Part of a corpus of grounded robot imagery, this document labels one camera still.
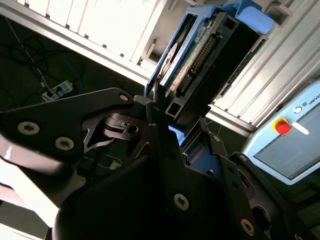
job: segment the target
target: floor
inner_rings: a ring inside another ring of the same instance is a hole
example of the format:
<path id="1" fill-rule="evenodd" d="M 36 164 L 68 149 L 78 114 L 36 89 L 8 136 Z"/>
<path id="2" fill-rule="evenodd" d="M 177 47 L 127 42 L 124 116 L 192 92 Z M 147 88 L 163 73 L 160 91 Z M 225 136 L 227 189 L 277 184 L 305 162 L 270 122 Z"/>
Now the floor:
<path id="1" fill-rule="evenodd" d="M 142 85 L 82 55 L 71 52 L 63 46 L 15 22 L 10 21 L 10 24 L 20 41 L 29 46 L 28 50 L 31 55 L 35 52 L 41 52 L 40 55 L 35 55 L 34 59 L 50 87 L 69 80 L 75 88 L 74 94 L 89 93 L 113 87 L 123 89 L 131 96 L 143 94 L 144 87 Z M 40 83 L 42 78 L 37 75 L 39 73 L 36 68 L 33 67 L 32 69 L 37 76 L 32 73 L 28 65 L 22 65 L 19 62 L 23 58 L 19 55 L 21 52 L 16 49 L 20 48 L 22 51 L 22 48 L 6 19 L 2 16 L 0 16 L 0 29 L 2 33 L 0 39 L 0 111 L 41 103 L 43 99 L 40 95 L 46 91 Z M 60 51 L 60 54 L 50 55 L 56 53 L 57 50 Z M 207 123 L 209 130 L 223 140 L 228 155 L 241 151 L 246 142 L 245 137 L 216 122 L 212 122 L 210 119 L 207 119 Z M 96 173 L 101 175 L 121 164 L 122 159 L 125 157 L 123 155 L 124 147 L 124 142 L 119 141 L 117 144 L 113 144 L 108 149 L 105 149 L 97 166 Z M 83 156 L 81 160 L 83 170 L 90 168 L 96 154 L 97 150 L 95 149 Z M 293 203 L 300 203 L 307 200 L 310 196 L 314 196 L 316 190 L 312 186 L 319 183 L 319 176 L 317 174 L 306 177 L 294 186 L 286 186 L 273 177 L 267 174 L 266 176 L 277 187 L 280 193 Z M 320 214 L 311 214 L 310 216 L 310 212 L 314 213 L 320 207 L 314 207 L 311 204 L 310 207 L 303 208 L 300 216 L 308 226 L 314 226 L 320 222 Z"/>

